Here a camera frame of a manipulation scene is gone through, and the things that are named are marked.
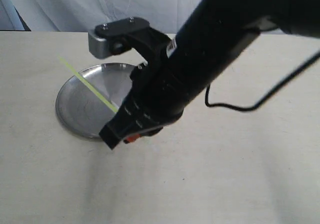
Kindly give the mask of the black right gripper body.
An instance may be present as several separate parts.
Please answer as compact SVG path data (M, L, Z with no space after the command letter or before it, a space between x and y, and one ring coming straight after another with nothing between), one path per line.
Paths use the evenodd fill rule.
M181 118L183 84L167 69L135 67L131 89L115 116L99 132L110 149L131 135L153 136Z

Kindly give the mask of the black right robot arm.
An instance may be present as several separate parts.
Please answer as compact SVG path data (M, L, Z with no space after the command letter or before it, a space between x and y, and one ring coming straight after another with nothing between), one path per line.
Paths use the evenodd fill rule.
M185 107L262 33L320 35L320 0L201 0L170 39L137 18L98 25L105 57L135 49L146 60L115 116L99 132L115 148L153 136L181 118Z

